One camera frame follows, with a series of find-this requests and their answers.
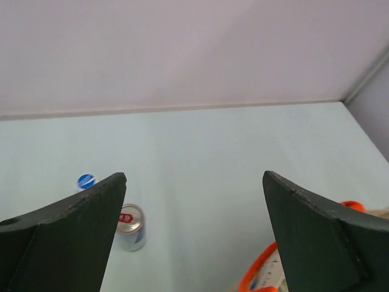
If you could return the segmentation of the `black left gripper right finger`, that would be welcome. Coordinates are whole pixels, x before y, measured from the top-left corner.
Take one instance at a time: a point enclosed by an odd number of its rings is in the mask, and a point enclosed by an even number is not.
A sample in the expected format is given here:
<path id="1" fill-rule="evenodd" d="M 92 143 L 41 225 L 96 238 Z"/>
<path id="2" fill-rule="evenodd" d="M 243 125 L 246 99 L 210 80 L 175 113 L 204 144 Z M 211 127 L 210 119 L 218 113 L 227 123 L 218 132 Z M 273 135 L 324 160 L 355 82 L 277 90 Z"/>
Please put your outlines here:
<path id="1" fill-rule="evenodd" d="M 388 220 L 273 172 L 263 190 L 289 291 L 388 291 Z"/>

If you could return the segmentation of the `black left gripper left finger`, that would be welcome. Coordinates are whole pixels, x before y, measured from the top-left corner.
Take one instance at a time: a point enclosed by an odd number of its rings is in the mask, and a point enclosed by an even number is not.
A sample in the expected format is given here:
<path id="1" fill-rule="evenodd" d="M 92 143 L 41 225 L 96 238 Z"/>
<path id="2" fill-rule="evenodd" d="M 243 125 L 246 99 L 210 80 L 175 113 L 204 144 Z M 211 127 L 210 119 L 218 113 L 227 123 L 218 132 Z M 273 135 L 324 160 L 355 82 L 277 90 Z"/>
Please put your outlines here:
<path id="1" fill-rule="evenodd" d="M 126 192 L 117 172 L 1 222 L 1 291 L 100 291 Z"/>

